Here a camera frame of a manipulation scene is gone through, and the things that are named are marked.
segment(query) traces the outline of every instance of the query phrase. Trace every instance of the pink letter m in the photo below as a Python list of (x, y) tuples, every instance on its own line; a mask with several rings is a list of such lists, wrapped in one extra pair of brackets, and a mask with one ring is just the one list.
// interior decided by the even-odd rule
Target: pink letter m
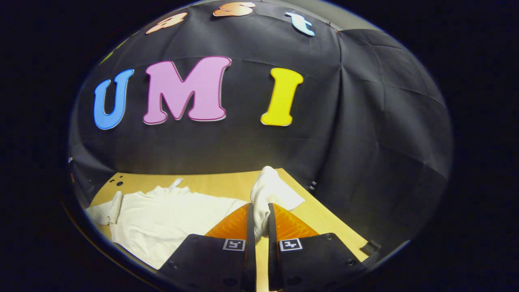
[(221, 106), (221, 88), (225, 68), (231, 59), (212, 56), (201, 59), (185, 81), (171, 61), (155, 63), (146, 69), (149, 75), (148, 112), (143, 121), (149, 125), (164, 123), (168, 114), (162, 110), (162, 97), (175, 120), (180, 120), (194, 94), (193, 108), (188, 112), (195, 121), (219, 121), (225, 118)]

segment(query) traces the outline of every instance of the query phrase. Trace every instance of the wooden table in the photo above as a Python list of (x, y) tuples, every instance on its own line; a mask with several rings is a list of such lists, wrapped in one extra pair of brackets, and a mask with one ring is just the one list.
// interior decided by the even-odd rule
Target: wooden table
[[(305, 199), (301, 205), (292, 210), (294, 215), (298, 216), (319, 234), (328, 232), (335, 233), (359, 261), (363, 261), (368, 257), (364, 252), (360, 251), (360, 248), (366, 245), (367, 240), (358, 235), (330, 210), (319, 203), (317, 199), (308, 193), (284, 169), (279, 168), (276, 170), (279, 173), (279, 177)], [(135, 193), (137, 191), (147, 193), (156, 186), (167, 188), (177, 178), (184, 179), (178, 187), (188, 186), (192, 192), (217, 197), (238, 198), (250, 202), (252, 186), (260, 173), (260, 170), (212, 175), (136, 175), (118, 172), (101, 188), (92, 200), (90, 206), (111, 201), (117, 191), (121, 191), (123, 194)], [(101, 233), (111, 241), (110, 228), (107, 225), (99, 225), (96, 223), (95, 225), (99, 228)], [(256, 291), (267, 292), (268, 238), (262, 238), (256, 245), (256, 267)]]

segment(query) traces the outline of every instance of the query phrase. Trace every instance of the black backdrop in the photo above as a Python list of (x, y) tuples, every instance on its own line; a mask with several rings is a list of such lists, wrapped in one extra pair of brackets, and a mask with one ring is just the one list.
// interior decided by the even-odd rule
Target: black backdrop
[[(383, 255), (411, 240), (438, 205), (452, 162), (448, 111), (427, 70), (380, 31), (336, 32), (305, 15), (316, 35), (298, 33), (284, 15), (288, 8), (277, 4), (257, 2), (250, 15), (215, 19), (212, 12), (229, 2), (168, 12), (130, 32), (92, 70), (79, 90), (70, 130), (70, 165), (85, 199), (91, 201), (113, 175), (110, 169), (214, 174), (270, 165), (284, 168), (308, 191), (317, 182), (314, 196), (362, 237), (380, 244)], [(181, 25), (145, 34), (182, 12), (189, 15)], [(146, 67), (171, 60), (187, 76), (205, 56), (233, 60), (222, 78), (225, 119), (143, 123)], [(305, 80), (295, 93), (294, 121), (287, 127), (259, 121), (268, 108), (274, 85), (269, 72), (275, 67)], [(124, 118), (100, 130), (92, 118), (93, 92), (129, 68), (134, 73)], [(106, 92), (107, 109), (113, 108), (114, 88)]]
[[(7, 141), (7, 148), (19, 155), (7, 156), (8, 165), (17, 166), (8, 186), (17, 191), (5, 198), (14, 210), (5, 232), (14, 240), (6, 244), (12, 276), (4, 285), (11, 290), (113, 291), (117, 285), (116, 290), (151, 291), (98, 253), (57, 200), (70, 193), (61, 164), (68, 119), (63, 113), (86, 77), (82, 69), (128, 31), (177, 3), (147, 2), (143, 8), (143, 3), (125, 2), (124, 10), (118, 1), (35, 5), (40, 6), (10, 3), (3, 9), (5, 32), (12, 38), (6, 46), (8, 72), (15, 81), (8, 96), (13, 105), (31, 111), (24, 119), (7, 112), (7, 135), (14, 142)], [(507, 267), (516, 253), (507, 248), (512, 230), (505, 223), (512, 219), (510, 168), (517, 162), (511, 150), (516, 111), (508, 92), (517, 93), (512, 81), (517, 71), (507, 56), (513, 51), (513, 7), (510, 2), (447, 1), (351, 2), (346, 7), (398, 39), (430, 70), (444, 92), (455, 133), (452, 179), (435, 220), (372, 283), (384, 290), (510, 288), (513, 274)]]

